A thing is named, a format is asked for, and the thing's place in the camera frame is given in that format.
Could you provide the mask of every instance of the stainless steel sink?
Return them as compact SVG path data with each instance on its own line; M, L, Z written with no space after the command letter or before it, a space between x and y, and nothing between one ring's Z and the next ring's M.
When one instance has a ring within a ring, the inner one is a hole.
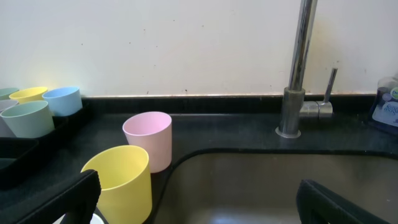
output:
M156 224L301 223L295 196L313 179L398 223L398 161L373 156L202 154L170 176Z

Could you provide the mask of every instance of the black tray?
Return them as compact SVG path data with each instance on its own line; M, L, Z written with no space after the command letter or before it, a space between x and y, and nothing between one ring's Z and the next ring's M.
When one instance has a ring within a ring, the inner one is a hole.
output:
M0 190L15 187L46 165L90 118L90 106L85 104L73 115L53 117L55 130L40 138L0 138Z

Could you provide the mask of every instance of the wall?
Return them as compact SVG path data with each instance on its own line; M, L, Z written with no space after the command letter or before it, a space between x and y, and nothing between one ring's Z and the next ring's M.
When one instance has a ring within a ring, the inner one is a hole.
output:
M299 0L2 0L0 88L86 96L281 94ZM375 93L398 72L398 1L319 0L304 88Z

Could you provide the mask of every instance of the bottle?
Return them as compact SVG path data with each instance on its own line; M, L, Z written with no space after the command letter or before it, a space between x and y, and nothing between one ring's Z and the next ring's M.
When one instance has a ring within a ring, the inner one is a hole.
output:
M398 135L398 74L379 80L368 119L370 125Z

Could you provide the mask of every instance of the black countertop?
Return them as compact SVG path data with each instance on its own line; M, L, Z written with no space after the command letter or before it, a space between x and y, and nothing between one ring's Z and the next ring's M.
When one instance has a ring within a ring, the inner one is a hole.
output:
M0 210L77 174L97 153L127 144L122 131L133 114L100 114L54 159L24 183L0 192ZM165 171L152 174L154 208L166 180L179 163L206 152L360 154L398 158L398 138L369 127L365 114L335 114L329 122L304 121L302 136L284 139L275 133L280 114L173 114L173 159Z

